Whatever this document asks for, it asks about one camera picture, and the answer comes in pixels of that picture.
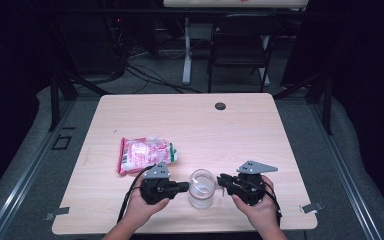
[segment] black cable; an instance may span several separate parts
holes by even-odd
[[[129,188],[129,191],[127,191],[126,195],[124,196],[124,201],[123,201],[123,204],[121,205],[120,214],[118,215],[117,223],[120,222],[120,220],[123,218],[123,215],[124,215],[124,212],[126,211],[127,202],[129,201],[130,195],[132,194],[132,191],[137,188],[137,187],[135,187],[135,185],[136,185],[136,182],[138,181],[139,177],[145,171],[147,171],[153,167],[154,167],[154,165],[151,165],[151,166],[148,166],[148,167],[142,169],[142,171],[140,171],[138,173],[138,175],[135,177],[135,179],[133,180],[132,185]]]
[[[159,82],[158,84],[160,84],[160,85],[165,85],[165,86],[171,87],[171,88],[173,88],[174,90],[176,90],[177,92],[179,92],[179,93],[183,93],[177,86],[172,85],[172,84],[166,82],[165,80],[161,80],[161,79],[155,78],[155,77],[153,77],[153,76],[149,76],[148,74],[146,74],[145,72],[141,71],[140,69],[138,69],[138,68],[135,67],[135,66],[129,65],[129,67],[132,68],[133,70],[135,70],[136,72],[138,72],[138,73],[140,73],[140,74],[142,74],[142,75],[147,76],[148,78],[152,78],[152,79],[158,81],[158,82]]]
[[[168,82],[167,80],[165,80],[162,76],[158,75],[158,73],[156,73],[155,71],[153,71],[152,69],[150,68],[147,68],[145,66],[141,66],[141,65],[138,65],[138,64],[135,64],[136,66],[138,67],[141,67],[141,68],[144,68],[150,72],[152,72],[153,74],[157,75],[159,77],[156,78],[156,77],[153,77],[153,76],[150,76],[148,74],[146,74],[145,72],[143,72],[142,70],[138,69],[137,67],[133,66],[133,65],[129,65],[129,67],[131,67],[132,69],[134,69],[135,71],[147,76],[147,77],[150,77],[158,82],[161,82],[163,84],[160,84],[160,85],[166,85],[166,86],[169,86],[173,89],[175,89],[176,91],[180,92],[180,93],[183,93],[180,89],[183,89],[183,90],[188,90],[188,91],[192,91],[192,92],[196,92],[196,93],[201,93],[200,91],[196,90],[196,89],[193,89],[193,88],[190,88],[190,87],[184,87],[184,86],[178,86],[178,85],[175,85],[175,84],[172,84],[170,82]]]

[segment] chair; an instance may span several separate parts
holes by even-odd
[[[260,88],[263,92],[273,40],[281,30],[280,21],[271,15],[229,14],[217,19],[211,31],[208,92],[211,92],[213,66],[253,68],[251,74],[257,68],[265,68]]]

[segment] hand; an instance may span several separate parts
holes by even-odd
[[[273,183],[268,177],[262,175],[261,178],[273,188]],[[265,185],[265,188],[267,192],[274,195],[270,187]],[[276,205],[267,194],[259,203],[253,206],[247,205],[236,195],[232,195],[232,199],[236,207],[248,217],[251,225],[263,239],[286,239],[279,225],[277,225]]]
[[[111,229],[104,239],[129,239],[152,215],[161,211],[169,203],[170,199],[165,198],[155,205],[148,204],[142,198],[139,190],[142,181],[143,177],[140,177],[130,195],[130,200],[123,218]]]

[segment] pink candy bag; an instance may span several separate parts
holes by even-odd
[[[177,160],[177,152],[173,144],[162,138],[139,138],[121,140],[120,158],[117,172],[120,175],[139,172],[147,166],[165,162],[169,164]]]

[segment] wooden table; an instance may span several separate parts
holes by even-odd
[[[223,102],[225,110],[215,109]],[[102,234],[116,223],[134,176],[116,172],[123,137],[160,136],[173,143],[178,160],[168,165],[172,181],[188,181],[199,168],[237,175],[246,160],[275,166],[274,182],[282,209],[281,228],[312,229],[314,214],[273,98],[265,93],[107,95],[101,98],[60,207],[55,234]],[[216,190],[210,208],[195,209],[179,193],[137,233],[253,231],[230,196]]]
[[[164,7],[167,8],[305,8],[308,0],[164,0]],[[190,49],[190,28],[189,18],[185,18],[185,64],[183,67],[183,84],[191,83],[192,58]],[[264,68],[259,69],[260,76],[264,75]],[[268,77],[265,85],[270,84]]]
[[[164,0],[165,7],[304,8],[308,0]]]

